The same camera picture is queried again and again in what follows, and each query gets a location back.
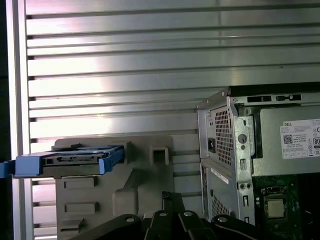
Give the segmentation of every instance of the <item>power supply unit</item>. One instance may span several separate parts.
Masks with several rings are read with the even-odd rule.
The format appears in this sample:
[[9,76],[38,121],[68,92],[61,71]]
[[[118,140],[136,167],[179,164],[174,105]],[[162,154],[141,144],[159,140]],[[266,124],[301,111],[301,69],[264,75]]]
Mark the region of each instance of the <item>power supply unit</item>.
[[227,214],[303,238],[314,213],[302,186],[320,172],[319,92],[319,83],[231,86],[197,106],[208,220]]

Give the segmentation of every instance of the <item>white label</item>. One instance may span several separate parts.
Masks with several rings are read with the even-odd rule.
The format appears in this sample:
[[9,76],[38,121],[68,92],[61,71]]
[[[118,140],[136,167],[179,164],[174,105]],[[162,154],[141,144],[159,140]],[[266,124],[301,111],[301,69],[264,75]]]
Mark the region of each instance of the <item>white label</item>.
[[320,119],[285,121],[280,133],[283,159],[320,157]]
[[218,178],[220,178],[222,181],[224,181],[226,184],[229,184],[229,180],[228,178],[222,176],[219,172],[217,172],[216,170],[214,170],[213,168],[211,168],[211,172],[216,175]]

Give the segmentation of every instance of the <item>screw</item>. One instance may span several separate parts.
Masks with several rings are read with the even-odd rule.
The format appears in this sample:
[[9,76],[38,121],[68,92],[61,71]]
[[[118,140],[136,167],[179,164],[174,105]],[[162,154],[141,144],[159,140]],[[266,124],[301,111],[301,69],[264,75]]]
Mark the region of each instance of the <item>screw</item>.
[[125,220],[127,223],[132,223],[135,221],[135,219],[133,217],[128,217],[126,220]]
[[228,221],[228,219],[226,219],[224,216],[218,217],[218,221],[220,223],[226,223]]
[[238,136],[238,141],[241,144],[245,144],[247,142],[247,140],[248,140],[248,138],[247,138],[247,135],[245,135],[245,134],[240,134]]
[[191,217],[193,213],[190,211],[186,211],[183,215],[185,215],[186,217]]

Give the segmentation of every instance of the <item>metal panel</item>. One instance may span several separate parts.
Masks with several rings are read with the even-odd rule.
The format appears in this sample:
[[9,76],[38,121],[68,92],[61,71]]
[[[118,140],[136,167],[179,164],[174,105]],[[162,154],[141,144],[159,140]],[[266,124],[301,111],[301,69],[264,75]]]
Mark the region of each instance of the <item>metal panel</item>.
[[247,13],[246,10],[235,10],[37,18],[26,21],[26,33],[27,35],[49,35],[120,32],[132,31],[133,29],[143,31],[179,28],[251,27],[264,24],[281,26],[313,24],[320,20],[317,8],[251,10],[249,16]]
[[[30,76],[318,63],[319,46],[146,52],[28,61]],[[303,60],[296,56],[303,55]]]
[[56,206],[35,206],[33,208],[34,224],[55,224],[57,222]]
[[201,177],[195,176],[177,176],[174,178],[174,191],[177,193],[200,193]]
[[319,106],[295,107],[294,110],[291,107],[262,109],[260,116],[263,158],[253,160],[253,175],[274,176],[318,172],[318,157],[283,159],[280,126],[286,121],[319,119],[319,110]]
[[197,128],[196,113],[48,119],[30,123],[30,136],[52,138],[102,134],[186,131]]
[[33,192],[32,197],[33,197],[34,203],[56,201],[55,184],[35,185],[32,187],[32,192]]
[[[82,77],[72,78],[65,76],[60,78],[40,77],[37,78],[39,80],[29,81],[29,93],[32,97],[38,97],[98,94],[103,92],[116,93],[167,89],[196,89],[212,88],[214,86],[221,88],[233,85],[254,85],[263,83],[299,83],[304,78],[307,78],[309,82],[317,82],[319,80],[317,77],[319,74],[320,68],[318,64],[301,64],[283,66],[270,65],[265,67],[255,66],[247,68],[232,67],[228,69],[218,68],[212,71],[177,71],[176,73],[159,72],[156,74],[134,74],[130,75],[130,77],[125,75],[84,75]],[[212,94],[218,92],[219,90],[219,88],[212,90]],[[52,107],[54,107],[55,102],[55,99],[48,100],[46,104],[51,103]]]
[[173,164],[194,164],[194,163],[200,163],[200,157],[199,155],[179,155],[179,156],[173,156]]
[[[320,0],[7,0],[12,157],[49,150],[58,138],[171,135],[176,190],[196,209],[200,176],[185,175],[185,164],[199,162],[193,105],[224,86],[318,81],[319,7]],[[52,188],[44,183],[33,186],[43,215],[54,208],[45,205],[53,196],[40,193]],[[33,239],[33,221],[25,221],[32,199],[24,199],[31,184],[13,184],[15,237]],[[40,220],[37,239],[55,237]]]
[[293,0],[288,3],[278,0],[95,0],[94,4],[86,0],[57,0],[51,4],[50,0],[27,0],[26,12],[30,15],[61,14],[61,13],[88,13],[88,12],[116,12],[116,11],[136,11],[136,10],[166,10],[170,9],[197,9],[197,8],[221,8],[221,7],[251,7],[251,6],[285,6],[307,4],[317,4],[317,0]]

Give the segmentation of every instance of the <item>aluminum frame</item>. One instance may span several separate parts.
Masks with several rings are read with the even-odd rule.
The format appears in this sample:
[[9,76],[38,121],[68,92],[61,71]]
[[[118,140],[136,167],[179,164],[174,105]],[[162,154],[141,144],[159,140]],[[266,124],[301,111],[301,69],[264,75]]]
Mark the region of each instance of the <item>aluminum frame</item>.
[[[26,5],[6,0],[11,157],[30,153]],[[15,240],[34,240],[32,180],[12,180]]]

